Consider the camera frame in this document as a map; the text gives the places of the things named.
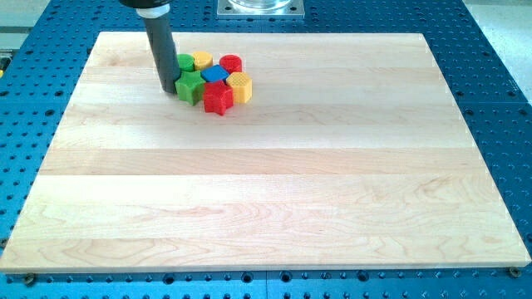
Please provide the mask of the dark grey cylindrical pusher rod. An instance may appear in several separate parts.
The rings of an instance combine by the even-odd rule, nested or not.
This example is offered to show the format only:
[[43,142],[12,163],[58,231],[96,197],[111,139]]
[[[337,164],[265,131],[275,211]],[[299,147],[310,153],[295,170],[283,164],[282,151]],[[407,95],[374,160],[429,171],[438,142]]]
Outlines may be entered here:
[[136,11],[145,24],[161,88],[166,93],[176,94],[175,82],[181,70],[170,27],[170,5],[143,3]]

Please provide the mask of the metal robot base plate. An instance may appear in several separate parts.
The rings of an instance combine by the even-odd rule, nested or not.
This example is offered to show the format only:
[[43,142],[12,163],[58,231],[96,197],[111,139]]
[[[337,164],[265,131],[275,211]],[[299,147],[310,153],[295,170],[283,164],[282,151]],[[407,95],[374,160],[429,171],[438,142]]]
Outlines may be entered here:
[[304,0],[217,0],[217,16],[222,19],[246,17],[304,17]]

